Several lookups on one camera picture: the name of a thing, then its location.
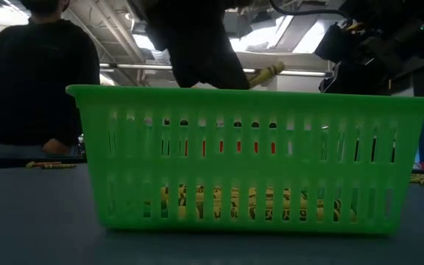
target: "black sweatshirt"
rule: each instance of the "black sweatshirt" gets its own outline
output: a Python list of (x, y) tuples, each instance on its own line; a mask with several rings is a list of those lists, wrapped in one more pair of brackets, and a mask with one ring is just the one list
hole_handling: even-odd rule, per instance
[(80, 114), (67, 85), (99, 84), (96, 47), (70, 21), (10, 26), (0, 33), (0, 143), (71, 146)]

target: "green plastic basket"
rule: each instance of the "green plastic basket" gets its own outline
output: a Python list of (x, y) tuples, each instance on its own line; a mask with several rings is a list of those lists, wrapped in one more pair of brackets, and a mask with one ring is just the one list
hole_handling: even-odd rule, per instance
[(68, 92), (107, 227), (391, 233), (400, 224), (424, 98)]

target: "table surface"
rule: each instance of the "table surface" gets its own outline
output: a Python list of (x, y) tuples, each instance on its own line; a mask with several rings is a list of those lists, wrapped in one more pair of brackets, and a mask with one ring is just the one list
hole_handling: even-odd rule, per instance
[(96, 220), (86, 165), (0, 169), (0, 264), (424, 265), (424, 187), (389, 238), (115, 232)]

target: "person's hand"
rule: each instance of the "person's hand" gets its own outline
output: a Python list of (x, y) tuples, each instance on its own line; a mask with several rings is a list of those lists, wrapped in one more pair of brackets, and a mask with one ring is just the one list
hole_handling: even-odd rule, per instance
[(50, 139), (43, 145), (42, 150), (45, 153), (53, 155), (69, 155), (71, 149), (59, 142), (57, 139)]

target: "person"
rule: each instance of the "person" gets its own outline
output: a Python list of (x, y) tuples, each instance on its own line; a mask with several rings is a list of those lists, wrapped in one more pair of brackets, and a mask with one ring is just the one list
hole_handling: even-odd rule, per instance
[(0, 32), (0, 144), (67, 155), (82, 130), (65, 88), (100, 83), (96, 47), (61, 18), (69, 0), (21, 3), (31, 12), (29, 23)]

